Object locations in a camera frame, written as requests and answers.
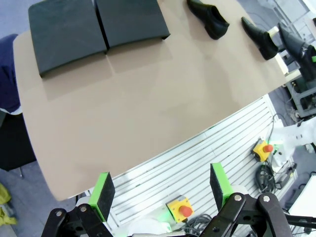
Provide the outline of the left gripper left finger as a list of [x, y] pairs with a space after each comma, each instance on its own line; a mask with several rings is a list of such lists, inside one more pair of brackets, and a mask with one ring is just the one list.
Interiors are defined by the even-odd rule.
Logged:
[[88, 203], [80, 204], [67, 212], [53, 209], [46, 221], [43, 237], [111, 237], [104, 225], [109, 217], [115, 195], [110, 173], [99, 175]]

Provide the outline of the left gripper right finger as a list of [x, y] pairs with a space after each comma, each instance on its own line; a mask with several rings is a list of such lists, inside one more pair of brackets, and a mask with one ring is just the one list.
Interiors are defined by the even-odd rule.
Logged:
[[210, 186], [218, 214], [201, 232], [201, 237], [231, 237], [239, 225], [248, 225], [257, 237], [293, 236], [277, 197], [263, 193], [258, 198], [233, 192], [220, 163], [210, 165]]

